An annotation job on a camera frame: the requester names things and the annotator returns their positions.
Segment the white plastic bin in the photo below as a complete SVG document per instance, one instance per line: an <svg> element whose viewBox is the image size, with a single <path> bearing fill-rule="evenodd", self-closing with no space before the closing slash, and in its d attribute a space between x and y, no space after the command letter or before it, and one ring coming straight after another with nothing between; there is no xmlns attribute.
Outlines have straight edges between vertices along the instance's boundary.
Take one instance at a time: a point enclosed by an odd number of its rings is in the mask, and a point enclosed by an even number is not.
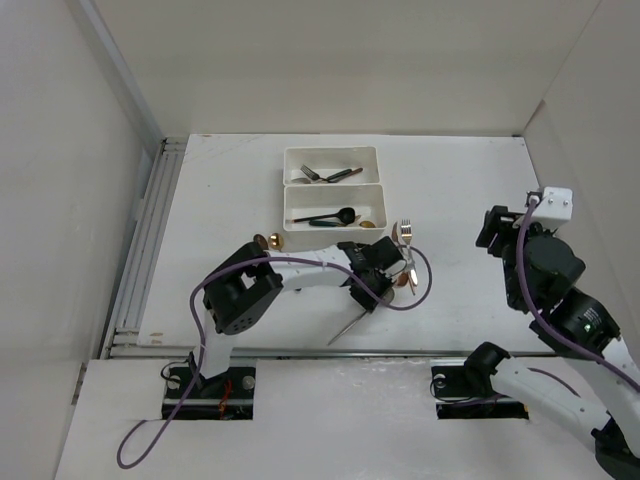
<svg viewBox="0 0 640 480"><path fill-rule="evenodd" d="M376 184L380 182L377 150L373 146L290 147L284 151L283 184L293 185L304 177L306 165L327 178L345 169L362 171L345 179L343 184Z"/></svg>
<svg viewBox="0 0 640 480"><path fill-rule="evenodd" d="M361 221L375 223L375 229L313 227L308 222L292 223L294 218L335 213L352 207ZM383 187L379 184L298 185L284 188L283 229L297 247L320 248L341 241L373 243L388 226Z"/></svg>

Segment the gold fork green handle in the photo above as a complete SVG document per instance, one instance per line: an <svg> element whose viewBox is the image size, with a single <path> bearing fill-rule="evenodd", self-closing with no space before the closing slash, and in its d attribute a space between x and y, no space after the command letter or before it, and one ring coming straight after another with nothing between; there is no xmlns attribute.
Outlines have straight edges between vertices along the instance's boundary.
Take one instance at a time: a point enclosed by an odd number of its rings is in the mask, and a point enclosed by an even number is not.
<svg viewBox="0 0 640 480"><path fill-rule="evenodd" d="M321 177L320 180L325 183L334 183L348 176L351 173L352 173L352 169L348 168L348 169L341 170L337 173L334 173L332 175L329 175L328 177Z"/></svg>

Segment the black handled fork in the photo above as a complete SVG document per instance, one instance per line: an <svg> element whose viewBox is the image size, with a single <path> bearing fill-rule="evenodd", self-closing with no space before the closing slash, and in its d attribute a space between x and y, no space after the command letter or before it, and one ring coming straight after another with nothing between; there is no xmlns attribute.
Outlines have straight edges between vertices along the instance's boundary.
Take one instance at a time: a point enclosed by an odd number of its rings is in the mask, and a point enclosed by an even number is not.
<svg viewBox="0 0 640 480"><path fill-rule="evenodd" d="M300 170L311 182L327 182L326 178L322 177L319 173L310 169L306 165L302 165Z"/></svg>

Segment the black measuring spoon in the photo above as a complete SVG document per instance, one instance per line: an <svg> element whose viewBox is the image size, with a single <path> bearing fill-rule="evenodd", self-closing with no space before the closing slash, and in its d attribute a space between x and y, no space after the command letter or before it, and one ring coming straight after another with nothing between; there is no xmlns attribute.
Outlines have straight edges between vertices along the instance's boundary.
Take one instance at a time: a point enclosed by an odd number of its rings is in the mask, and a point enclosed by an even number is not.
<svg viewBox="0 0 640 480"><path fill-rule="evenodd" d="M335 213L329 214L321 214L321 215L313 215L308 217L300 217L294 218L291 220L292 223L302 223L302 222L311 222L315 220L326 220L335 218L339 220L341 223L351 224L355 221L356 212L352 207L343 207Z"/></svg>

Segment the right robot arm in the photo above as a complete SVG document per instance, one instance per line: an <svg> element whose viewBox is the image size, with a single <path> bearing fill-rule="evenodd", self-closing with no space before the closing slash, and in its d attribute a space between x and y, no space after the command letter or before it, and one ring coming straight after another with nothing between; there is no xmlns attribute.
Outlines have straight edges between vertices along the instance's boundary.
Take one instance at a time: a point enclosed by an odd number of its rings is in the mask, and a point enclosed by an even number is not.
<svg viewBox="0 0 640 480"><path fill-rule="evenodd" d="M476 244L501 259L508 306L590 386L592 404L539 378L505 349L485 342L465 360L465 386L542 413L593 453L613 479L639 476L639 369L602 303L576 288L586 265L528 209L487 211Z"/></svg>

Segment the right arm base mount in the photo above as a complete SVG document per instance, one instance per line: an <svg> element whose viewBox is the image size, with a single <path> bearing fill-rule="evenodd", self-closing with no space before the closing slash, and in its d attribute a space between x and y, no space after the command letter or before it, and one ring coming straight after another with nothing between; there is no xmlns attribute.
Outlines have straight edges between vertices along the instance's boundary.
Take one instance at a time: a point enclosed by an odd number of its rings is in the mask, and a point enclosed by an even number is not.
<svg viewBox="0 0 640 480"><path fill-rule="evenodd" d="M436 401L438 420L528 420L527 407L497 393L490 376L500 361L510 354L490 342L484 342L466 359L431 362L429 390Z"/></svg>

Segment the copper thin utensil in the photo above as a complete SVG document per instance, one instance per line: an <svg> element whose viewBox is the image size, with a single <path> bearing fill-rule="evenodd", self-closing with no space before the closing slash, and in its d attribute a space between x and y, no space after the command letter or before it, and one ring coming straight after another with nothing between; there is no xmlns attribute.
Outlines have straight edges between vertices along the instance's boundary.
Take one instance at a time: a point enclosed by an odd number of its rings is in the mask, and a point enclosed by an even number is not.
<svg viewBox="0 0 640 480"><path fill-rule="evenodd" d="M393 228L392 228L392 240L398 246L401 246L401 250L402 251L406 251L407 252L407 246L404 244L404 242L402 241L402 239L400 237L400 223L401 223L401 221L400 222L396 222L393 225ZM410 291L411 291L411 293L413 295L416 295L417 287L413 287L411 285L408 272L404 272L404 273L400 274L399 279L397 281L397 285L400 286L400 287L408 286Z"/></svg>

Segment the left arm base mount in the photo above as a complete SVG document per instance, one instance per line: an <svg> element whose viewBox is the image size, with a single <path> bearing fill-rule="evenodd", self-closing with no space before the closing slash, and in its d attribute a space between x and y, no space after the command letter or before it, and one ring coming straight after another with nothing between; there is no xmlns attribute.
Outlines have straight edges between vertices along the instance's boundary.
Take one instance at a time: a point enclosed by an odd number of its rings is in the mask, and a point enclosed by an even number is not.
<svg viewBox="0 0 640 480"><path fill-rule="evenodd" d="M161 415L168 419L186 391L195 371L193 361L166 364L160 378L165 382ZM175 420L245 421L252 420L256 388L256 365L231 365L215 377L199 377Z"/></svg>

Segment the silver spoon copper handle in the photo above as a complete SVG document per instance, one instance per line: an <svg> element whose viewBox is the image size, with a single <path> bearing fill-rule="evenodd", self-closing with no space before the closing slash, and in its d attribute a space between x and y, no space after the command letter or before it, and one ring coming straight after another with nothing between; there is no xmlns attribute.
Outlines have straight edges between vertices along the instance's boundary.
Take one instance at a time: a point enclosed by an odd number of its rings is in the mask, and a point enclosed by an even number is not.
<svg viewBox="0 0 640 480"><path fill-rule="evenodd" d="M388 302L392 302L395 298L395 293L394 290L391 289L388 292L386 292L382 299ZM355 318L353 318L351 321L349 321L336 335L334 335L328 342L327 342L327 346L331 346L333 345L335 342L337 342L341 337L343 337L347 332L349 332L354 326L356 326L364 317L366 317L367 315L369 315L369 312L366 310L363 310L361 313L359 313Z"/></svg>

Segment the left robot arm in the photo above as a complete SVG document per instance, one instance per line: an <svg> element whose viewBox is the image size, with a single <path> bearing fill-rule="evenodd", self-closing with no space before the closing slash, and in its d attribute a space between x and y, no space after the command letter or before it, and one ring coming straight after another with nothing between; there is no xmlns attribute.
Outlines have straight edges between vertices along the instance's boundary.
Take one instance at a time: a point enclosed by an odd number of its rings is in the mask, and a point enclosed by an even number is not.
<svg viewBox="0 0 640 480"><path fill-rule="evenodd" d="M198 315L196 301L200 300L212 324L197 323L200 345L189 384L201 396L217 394L233 349L222 338L255 326L280 294L318 286L346 288L370 313L393 286L390 269L403 261L400 247L390 237L373 244L346 241L295 253L268 253L256 242L243 245L190 295L191 313Z"/></svg>

